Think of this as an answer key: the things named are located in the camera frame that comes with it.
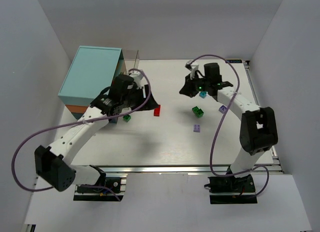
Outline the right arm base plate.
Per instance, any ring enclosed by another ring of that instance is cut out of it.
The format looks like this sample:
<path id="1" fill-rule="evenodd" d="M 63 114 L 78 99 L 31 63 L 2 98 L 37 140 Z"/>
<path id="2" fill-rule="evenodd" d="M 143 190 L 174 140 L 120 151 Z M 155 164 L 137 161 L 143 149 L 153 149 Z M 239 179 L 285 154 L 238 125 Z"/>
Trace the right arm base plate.
<path id="1" fill-rule="evenodd" d="M 256 188 L 251 175 L 245 177 L 208 177 L 204 185 L 209 190 L 211 205 L 257 204 Z"/>

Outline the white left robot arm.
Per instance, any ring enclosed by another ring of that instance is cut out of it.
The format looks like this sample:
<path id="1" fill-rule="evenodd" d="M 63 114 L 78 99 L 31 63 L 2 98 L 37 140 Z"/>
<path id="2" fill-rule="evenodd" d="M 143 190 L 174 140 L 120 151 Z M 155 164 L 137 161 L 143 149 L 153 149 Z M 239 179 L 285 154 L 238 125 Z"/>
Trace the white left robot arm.
<path id="1" fill-rule="evenodd" d="M 150 85 L 142 85 L 143 71 L 133 70 L 128 75 L 115 77 L 111 86 L 103 89 L 90 103 L 77 123 L 47 147 L 40 145 L 34 152 L 38 176 L 59 192 L 71 185 L 88 185 L 101 189 L 106 173 L 94 165 L 73 166 L 77 153 L 111 120 L 121 115 L 124 108 L 131 111 L 150 111 L 158 107 Z"/>

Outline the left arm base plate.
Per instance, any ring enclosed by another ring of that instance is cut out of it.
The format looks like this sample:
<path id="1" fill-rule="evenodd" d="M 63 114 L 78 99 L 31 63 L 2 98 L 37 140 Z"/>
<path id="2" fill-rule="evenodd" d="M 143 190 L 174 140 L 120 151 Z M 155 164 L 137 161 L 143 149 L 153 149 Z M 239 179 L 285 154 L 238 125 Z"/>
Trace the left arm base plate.
<path id="1" fill-rule="evenodd" d="M 82 202 L 121 202 L 127 184 L 126 174 L 107 174 L 98 187 L 77 185 L 73 200 Z"/>

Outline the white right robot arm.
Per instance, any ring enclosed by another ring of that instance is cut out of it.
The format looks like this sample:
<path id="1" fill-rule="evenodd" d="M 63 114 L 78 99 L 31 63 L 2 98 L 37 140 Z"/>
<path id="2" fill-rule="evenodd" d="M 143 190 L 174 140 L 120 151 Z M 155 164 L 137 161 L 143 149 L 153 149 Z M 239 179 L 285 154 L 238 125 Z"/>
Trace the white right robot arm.
<path id="1" fill-rule="evenodd" d="M 260 107 L 246 99 L 229 81 L 223 81 L 217 63 L 204 65 L 204 74 L 198 70 L 193 61 L 186 63 L 190 73 L 179 91 L 181 95 L 193 98 L 206 92 L 215 101 L 226 107 L 240 120 L 239 142 L 241 149 L 230 165 L 227 177 L 244 178 L 254 168 L 259 158 L 278 143 L 278 132 L 274 110 Z"/>

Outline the red long lego plate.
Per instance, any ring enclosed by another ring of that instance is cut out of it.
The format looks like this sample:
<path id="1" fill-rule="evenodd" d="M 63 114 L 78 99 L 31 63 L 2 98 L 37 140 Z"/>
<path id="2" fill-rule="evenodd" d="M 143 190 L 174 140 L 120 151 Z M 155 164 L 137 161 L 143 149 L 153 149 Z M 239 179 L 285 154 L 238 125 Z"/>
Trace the red long lego plate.
<path id="1" fill-rule="evenodd" d="M 161 105 L 159 104 L 158 107 L 154 109 L 153 115 L 155 117 L 159 117 L 160 116 L 160 112 L 161 112 Z"/>

